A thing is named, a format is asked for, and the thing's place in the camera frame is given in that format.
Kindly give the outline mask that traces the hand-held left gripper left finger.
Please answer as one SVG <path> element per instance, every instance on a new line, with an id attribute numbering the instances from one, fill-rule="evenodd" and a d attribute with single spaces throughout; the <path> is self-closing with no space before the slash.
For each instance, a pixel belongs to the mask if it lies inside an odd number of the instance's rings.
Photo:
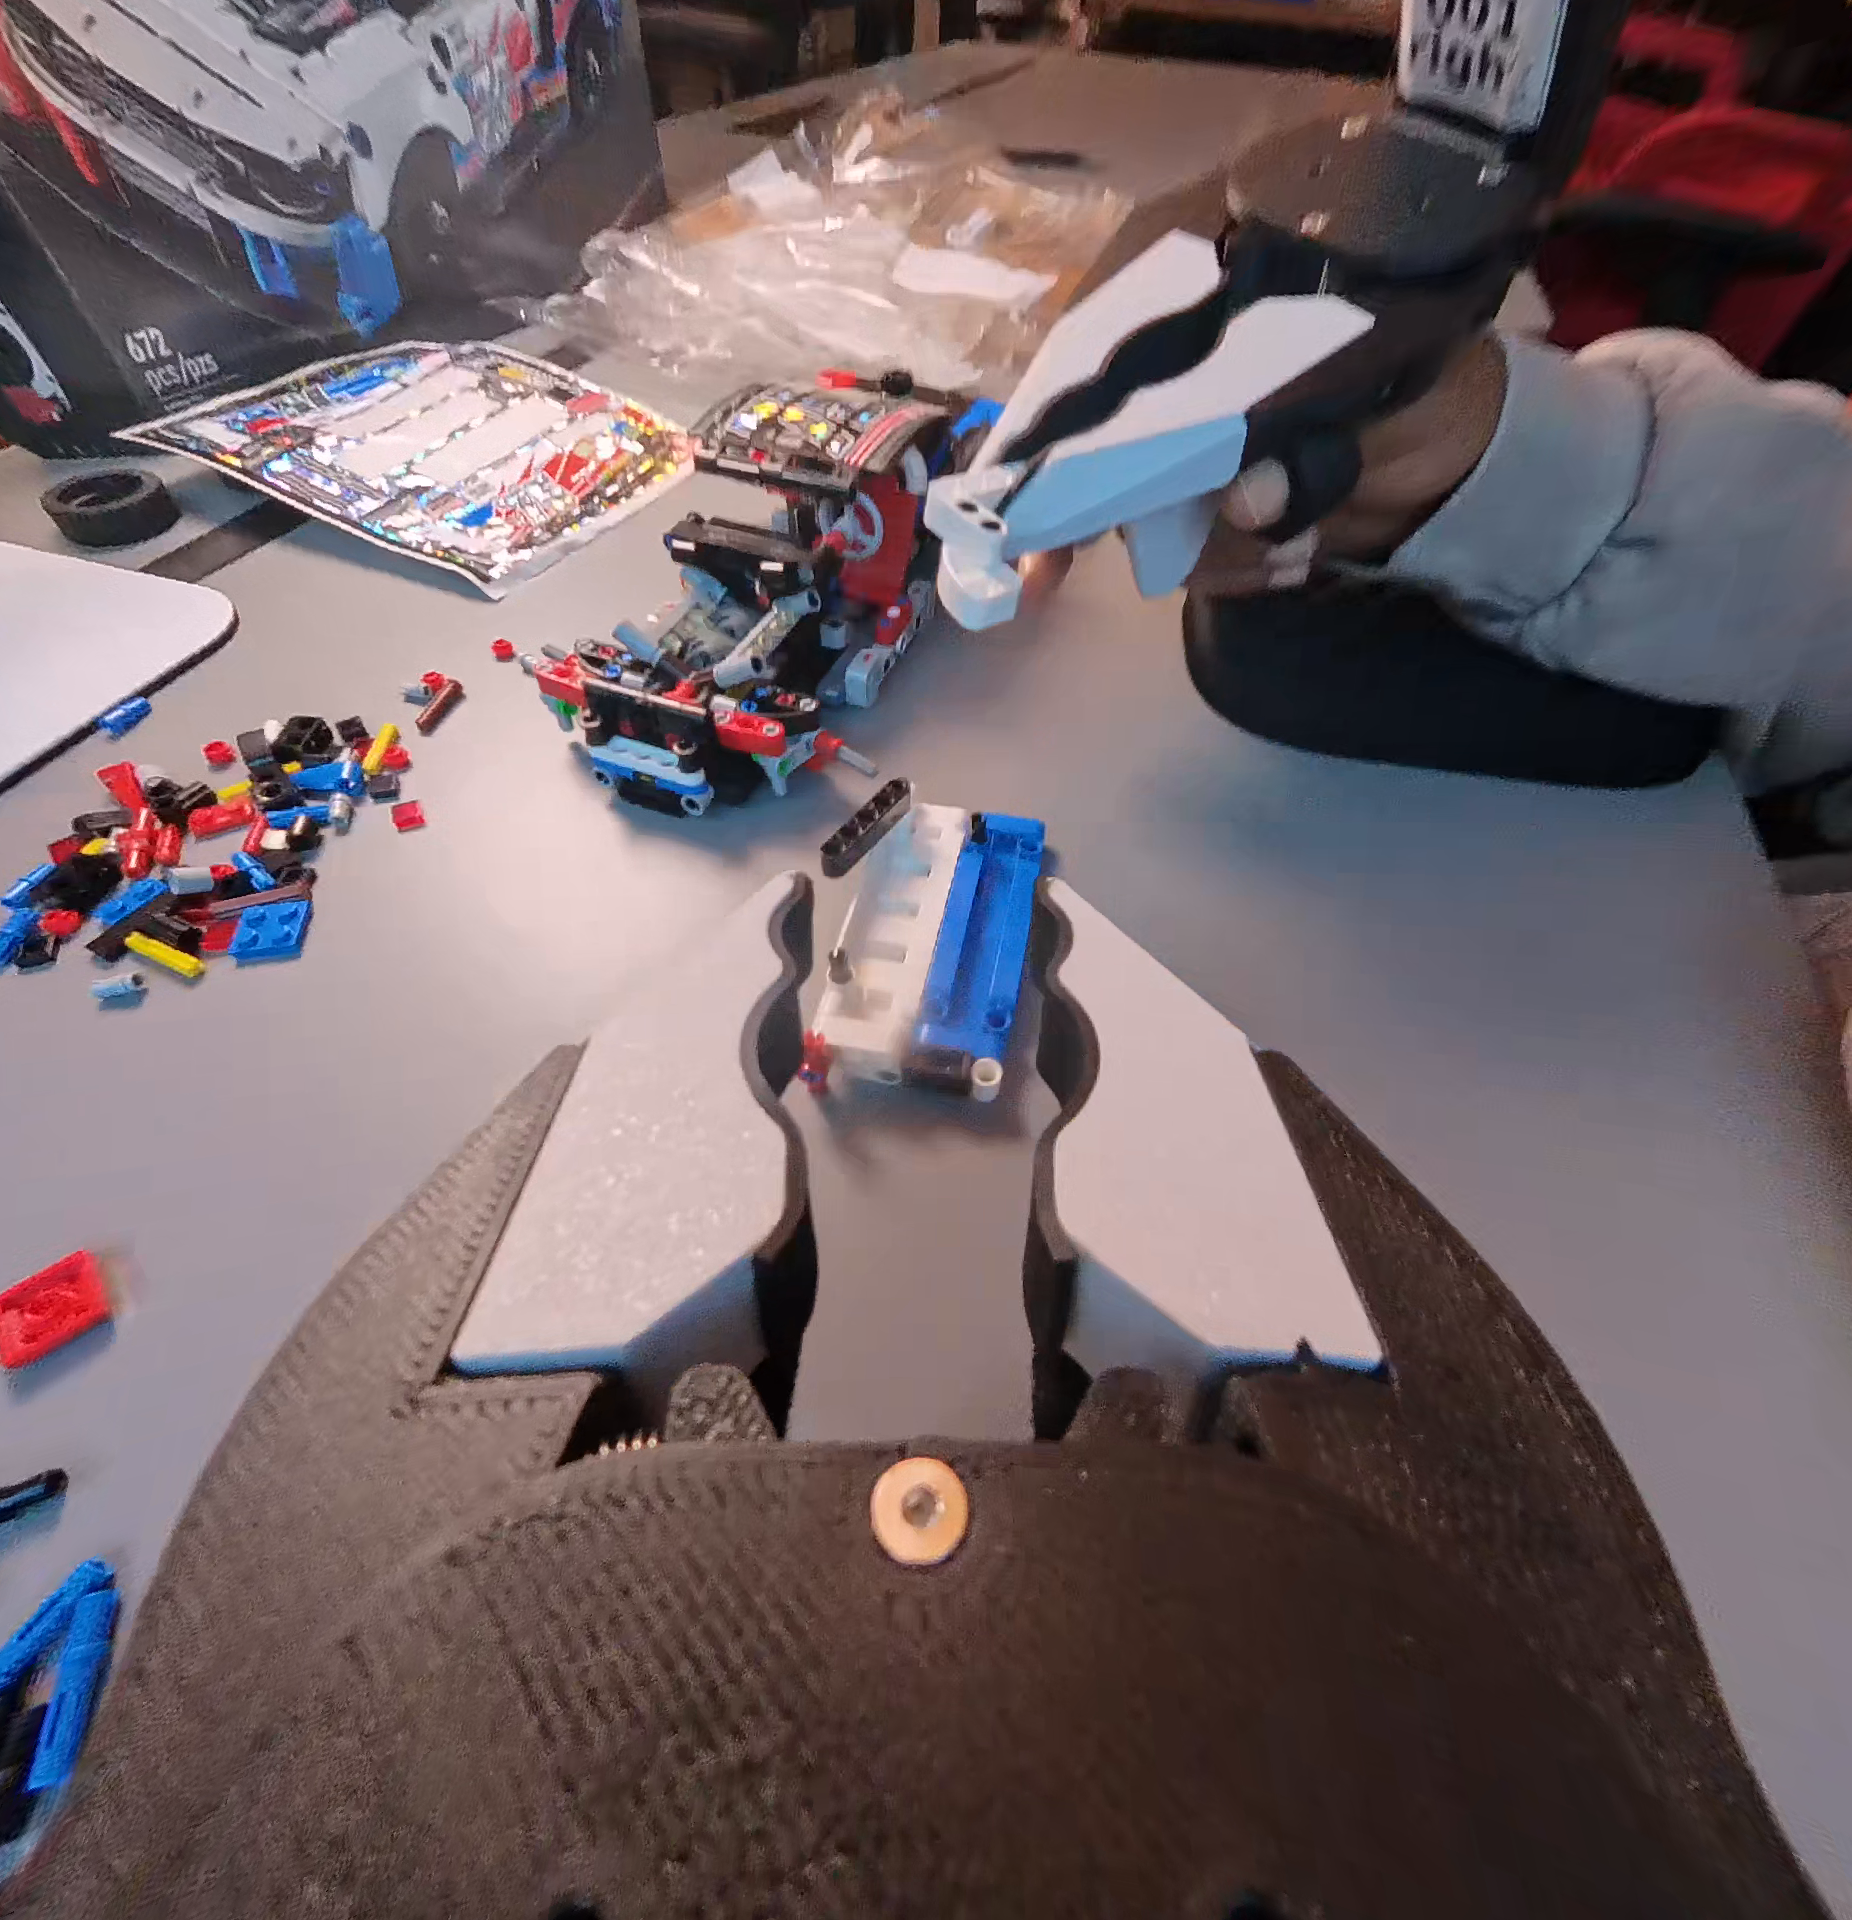
<path id="1" fill-rule="evenodd" d="M 578 1052 L 450 1348 L 459 1378 L 596 1376 L 663 1422 L 738 1367 L 784 1430 L 818 1304 L 802 1063 L 815 882 L 777 874 L 629 976 Z"/>

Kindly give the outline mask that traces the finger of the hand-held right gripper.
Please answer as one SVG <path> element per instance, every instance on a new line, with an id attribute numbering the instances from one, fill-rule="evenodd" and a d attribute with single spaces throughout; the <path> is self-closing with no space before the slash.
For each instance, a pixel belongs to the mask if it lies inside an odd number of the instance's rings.
<path id="1" fill-rule="evenodd" d="M 1141 388 L 1107 424 L 1058 439 L 999 510 L 1004 558 L 1118 533 L 1148 598 L 1183 588 L 1236 480 L 1248 415 L 1359 344 L 1372 313 L 1350 299 L 1255 299 L 1191 372 Z"/>
<path id="2" fill-rule="evenodd" d="M 1214 237 L 1167 232 L 1059 314 L 989 439 L 989 464 L 1019 464 L 1104 428 L 1135 393 L 1191 372 L 1225 324 Z"/>

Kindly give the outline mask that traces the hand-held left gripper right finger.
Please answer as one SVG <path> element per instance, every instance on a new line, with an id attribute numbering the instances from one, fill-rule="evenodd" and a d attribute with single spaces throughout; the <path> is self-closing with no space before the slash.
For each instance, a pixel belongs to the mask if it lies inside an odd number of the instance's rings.
<path id="1" fill-rule="evenodd" d="M 1037 884 L 1030 974 L 1058 1099 L 1027 1242 L 1034 1436 L 1118 1367 L 1194 1422 L 1239 1376 L 1380 1380 L 1380 1335 L 1248 1036 L 1059 879 Z"/>

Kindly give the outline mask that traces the small white lego connector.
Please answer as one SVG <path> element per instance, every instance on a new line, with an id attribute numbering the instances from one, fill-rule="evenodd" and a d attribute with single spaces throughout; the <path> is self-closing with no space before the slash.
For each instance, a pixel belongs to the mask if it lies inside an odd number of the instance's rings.
<path id="1" fill-rule="evenodd" d="M 1004 507 L 1019 482 L 1019 464 L 944 470 L 930 482 L 922 524 L 940 543 L 1004 540 Z"/>

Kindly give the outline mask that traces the white L-shaped lego beam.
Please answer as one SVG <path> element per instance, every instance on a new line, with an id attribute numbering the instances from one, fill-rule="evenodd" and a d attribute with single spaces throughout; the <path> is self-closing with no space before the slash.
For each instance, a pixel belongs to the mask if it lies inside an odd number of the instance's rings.
<path id="1" fill-rule="evenodd" d="M 1004 540 L 984 529 L 938 536 L 936 592 L 940 612 L 967 632 L 1004 628 L 1019 615 L 1023 574 Z"/>

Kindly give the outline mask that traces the blue and white lego assembly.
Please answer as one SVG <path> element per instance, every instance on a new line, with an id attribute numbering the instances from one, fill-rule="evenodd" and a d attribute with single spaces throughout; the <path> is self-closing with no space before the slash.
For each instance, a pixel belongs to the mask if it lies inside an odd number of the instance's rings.
<path id="1" fill-rule="evenodd" d="M 860 888 L 822 959 L 799 1077 L 1004 1087 L 1047 828 L 1034 817 L 914 801 L 845 879 Z"/>

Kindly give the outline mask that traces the black five-hole lego beam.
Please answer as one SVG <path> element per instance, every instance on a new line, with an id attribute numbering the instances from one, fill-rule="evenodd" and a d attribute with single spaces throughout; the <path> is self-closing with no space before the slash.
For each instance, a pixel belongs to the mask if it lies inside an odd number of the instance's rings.
<path id="1" fill-rule="evenodd" d="M 840 828 L 831 828 L 818 850 L 820 875 L 842 879 L 862 863 L 875 844 L 890 837 L 901 821 L 914 809 L 914 782 L 890 780 L 862 805 L 858 805 Z"/>

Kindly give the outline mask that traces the partly built lego car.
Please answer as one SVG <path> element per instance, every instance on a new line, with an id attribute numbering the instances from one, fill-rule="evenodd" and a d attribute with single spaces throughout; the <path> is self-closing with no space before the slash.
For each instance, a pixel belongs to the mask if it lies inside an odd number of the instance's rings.
<path id="1" fill-rule="evenodd" d="M 668 817 L 787 795 L 802 768 L 870 775 L 837 716 L 872 708 L 933 622 L 930 482 L 960 470 L 999 415 L 901 369 L 749 382 L 709 409 L 695 470 L 769 496 L 773 517 L 675 517 L 668 608 L 532 659 L 589 775 Z"/>

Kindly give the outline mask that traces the pile of mixed lego pieces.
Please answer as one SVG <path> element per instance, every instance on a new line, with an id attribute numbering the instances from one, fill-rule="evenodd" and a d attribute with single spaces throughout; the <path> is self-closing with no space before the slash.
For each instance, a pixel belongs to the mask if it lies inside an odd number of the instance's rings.
<path id="1" fill-rule="evenodd" d="M 214 969 L 296 964 L 321 857 L 416 801 L 412 723 L 303 712 L 209 740 L 198 761 L 206 780 L 139 758 L 97 770 L 103 805 L 0 890 L 0 979 L 71 969 L 101 1014 L 121 1016 Z"/>

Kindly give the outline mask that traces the red square lego plate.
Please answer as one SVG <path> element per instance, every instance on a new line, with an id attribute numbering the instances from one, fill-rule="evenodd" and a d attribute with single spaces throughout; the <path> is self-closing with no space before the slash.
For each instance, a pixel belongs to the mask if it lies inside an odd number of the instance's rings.
<path id="1" fill-rule="evenodd" d="M 90 1250 L 24 1275 L 0 1290 L 0 1367 L 15 1376 L 113 1326 L 106 1264 Z"/>

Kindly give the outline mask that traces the small black lego tyre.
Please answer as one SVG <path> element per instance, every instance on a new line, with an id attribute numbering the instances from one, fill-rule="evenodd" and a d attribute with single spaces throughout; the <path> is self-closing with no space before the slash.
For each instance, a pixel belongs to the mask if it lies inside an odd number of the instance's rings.
<path id="1" fill-rule="evenodd" d="M 39 510 L 58 540 L 88 553 L 139 544 L 177 526 L 170 488 L 144 469 L 93 469 L 61 476 L 39 494 Z"/>

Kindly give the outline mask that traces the black lego box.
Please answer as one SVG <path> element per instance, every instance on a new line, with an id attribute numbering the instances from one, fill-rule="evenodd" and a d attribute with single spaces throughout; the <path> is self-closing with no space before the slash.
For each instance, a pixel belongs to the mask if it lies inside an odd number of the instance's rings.
<path id="1" fill-rule="evenodd" d="M 661 205 L 638 4 L 0 4 L 0 436 L 505 332 Z"/>

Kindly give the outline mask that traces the clear plastic bags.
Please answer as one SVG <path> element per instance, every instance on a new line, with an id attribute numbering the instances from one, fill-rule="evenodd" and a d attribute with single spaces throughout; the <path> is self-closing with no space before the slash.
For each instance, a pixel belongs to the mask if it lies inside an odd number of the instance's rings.
<path id="1" fill-rule="evenodd" d="M 875 87 L 646 229 L 602 229 L 541 320 L 681 378 L 1006 382 L 1128 216 L 1133 196 L 1080 155 L 1014 155 Z"/>

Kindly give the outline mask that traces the holographic sticker sheet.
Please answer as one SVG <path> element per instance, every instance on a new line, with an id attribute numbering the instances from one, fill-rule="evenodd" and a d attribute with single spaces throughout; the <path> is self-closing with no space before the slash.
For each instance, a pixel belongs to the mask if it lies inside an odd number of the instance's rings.
<path id="1" fill-rule="evenodd" d="M 578 372 L 497 344 L 403 344 L 121 428 L 486 598 L 638 514 L 692 436 Z"/>

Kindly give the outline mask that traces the white book stand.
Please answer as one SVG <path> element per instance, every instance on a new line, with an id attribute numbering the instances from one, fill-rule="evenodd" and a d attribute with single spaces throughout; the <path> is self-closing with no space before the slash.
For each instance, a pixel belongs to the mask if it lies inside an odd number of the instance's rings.
<path id="1" fill-rule="evenodd" d="M 238 628 L 219 588 L 0 543 L 0 791 Z"/>

